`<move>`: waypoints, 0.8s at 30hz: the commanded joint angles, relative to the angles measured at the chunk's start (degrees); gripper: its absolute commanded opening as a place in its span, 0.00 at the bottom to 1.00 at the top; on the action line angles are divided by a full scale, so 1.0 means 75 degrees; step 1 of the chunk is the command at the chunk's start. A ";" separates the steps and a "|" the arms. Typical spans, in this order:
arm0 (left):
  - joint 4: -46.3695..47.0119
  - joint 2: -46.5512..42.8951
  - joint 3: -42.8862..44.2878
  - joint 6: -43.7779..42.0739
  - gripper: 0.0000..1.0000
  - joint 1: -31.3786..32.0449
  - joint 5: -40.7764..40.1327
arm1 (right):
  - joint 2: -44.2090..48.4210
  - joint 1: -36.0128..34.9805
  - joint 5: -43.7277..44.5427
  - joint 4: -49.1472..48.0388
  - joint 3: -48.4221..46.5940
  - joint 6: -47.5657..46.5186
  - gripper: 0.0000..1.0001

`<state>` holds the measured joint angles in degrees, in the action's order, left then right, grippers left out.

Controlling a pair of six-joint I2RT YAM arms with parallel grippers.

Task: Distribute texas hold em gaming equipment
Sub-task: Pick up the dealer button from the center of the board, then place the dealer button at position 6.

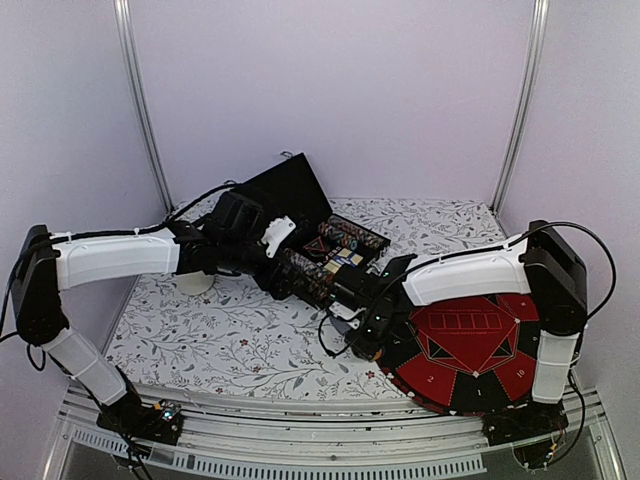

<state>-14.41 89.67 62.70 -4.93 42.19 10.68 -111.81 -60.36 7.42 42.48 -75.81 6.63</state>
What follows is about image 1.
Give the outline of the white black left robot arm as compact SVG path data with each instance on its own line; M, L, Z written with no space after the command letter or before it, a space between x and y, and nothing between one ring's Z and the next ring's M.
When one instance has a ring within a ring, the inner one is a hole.
M195 220L177 211L140 229L55 234L44 225L28 231L11 268L1 317L28 349L40 349L87 391L98 423L125 440L178 441L180 408L168 400L146 404L126 374L75 328L66 292L90 295L88 313L113 318L125 288L147 274L247 275L271 296L289 296L299 276L285 249L316 229L325 215L307 188L271 183L227 184L216 203Z

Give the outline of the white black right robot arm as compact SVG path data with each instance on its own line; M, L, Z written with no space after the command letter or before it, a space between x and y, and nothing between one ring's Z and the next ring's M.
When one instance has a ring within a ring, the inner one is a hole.
M379 274L344 266L330 285L330 315L348 348L415 403L479 417L491 445L547 435L550 462L595 314L586 266L562 228L534 221L494 245L393 258Z

